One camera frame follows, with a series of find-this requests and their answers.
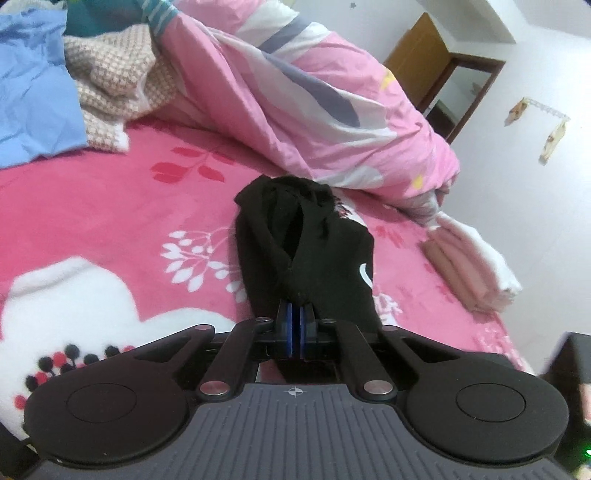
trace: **pink bedsheet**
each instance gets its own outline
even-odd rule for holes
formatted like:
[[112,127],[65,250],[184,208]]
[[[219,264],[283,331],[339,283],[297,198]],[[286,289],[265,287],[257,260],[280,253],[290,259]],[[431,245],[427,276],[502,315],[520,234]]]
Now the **pink bedsheet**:
[[[84,151],[0,171],[0,422],[19,437],[35,384],[109,346],[198,323],[228,331],[250,315],[233,198],[282,171],[218,134],[149,120],[129,135],[128,155]],[[362,192],[337,194],[343,215],[375,237],[385,323],[522,366],[498,317],[468,313],[430,267],[423,228]]]

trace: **blue cloth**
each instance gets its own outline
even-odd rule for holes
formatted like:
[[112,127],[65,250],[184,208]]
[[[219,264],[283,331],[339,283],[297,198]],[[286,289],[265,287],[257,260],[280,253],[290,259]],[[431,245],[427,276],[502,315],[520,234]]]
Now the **blue cloth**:
[[0,15],[0,168],[87,146],[64,59],[66,14]]

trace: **door frame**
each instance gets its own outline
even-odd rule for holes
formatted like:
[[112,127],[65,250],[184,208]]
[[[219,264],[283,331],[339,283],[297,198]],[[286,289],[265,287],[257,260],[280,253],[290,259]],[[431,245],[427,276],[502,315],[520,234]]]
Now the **door frame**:
[[452,76],[453,71],[456,67],[465,67],[472,70],[480,70],[481,72],[488,72],[491,74],[488,81],[482,87],[482,90],[476,95],[474,101],[470,105],[470,108],[464,114],[464,116],[460,119],[456,127],[452,130],[452,132],[448,135],[445,139],[447,143],[452,143],[455,138],[457,137],[458,133],[462,130],[466,122],[470,119],[476,107],[480,104],[488,90],[491,88],[492,84],[499,76],[501,70],[505,66],[505,62],[503,60],[495,60],[495,59],[488,59],[486,57],[476,57],[474,55],[466,55],[463,53],[452,53],[452,59],[450,63],[447,64],[447,67],[437,79],[437,81],[433,84],[433,86],[429,89],[423,100],[418,104],[417,110],[421,113],[431,105],[431,102],[435,100],[435,97],[439,93],[439,91],[443,88],[446,82],[449,80],[449,77]]

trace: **folded pink cloth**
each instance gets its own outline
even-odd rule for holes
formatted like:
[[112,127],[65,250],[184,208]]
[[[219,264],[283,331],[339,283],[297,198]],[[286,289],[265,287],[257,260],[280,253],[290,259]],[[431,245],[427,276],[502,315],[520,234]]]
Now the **folded pink cloth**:
[[456,298],[464,305],[464,308],[470,312],[474,312],[477,304],[474,295],[461,279],[452,262],[441,248],[433,240],[428,240],[421,244],[421,249],[427,260],[429,260],[431,265],[437,270],[437,273],[445,280]]
[[490,290],[511,299],[523,290],[505,257],[486,243],[475,228],[464,225],[443,212],[439,212],[435,220],[460,240],[462,251],[476,264]]
[[502,312],[522,290],[505,258],[478,231],[443,212],[436,216],[440,227],[428,232],[454,265],[477,302],[477,309]]
[[453,264],[476,301],[482,300],[489,289],[474,263],[462,251],[462,243],[441,227],[429,230],[427,235]]

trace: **knitted blanket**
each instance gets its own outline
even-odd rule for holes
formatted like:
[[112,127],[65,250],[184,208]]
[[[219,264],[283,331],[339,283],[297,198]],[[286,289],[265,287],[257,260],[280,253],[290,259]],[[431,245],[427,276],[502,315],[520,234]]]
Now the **knitted blanket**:
[[90,147],[129,150],[125,123],[176,94],[173,70],[146,24],[92,38],[64,36],[66,67],[78,88]]

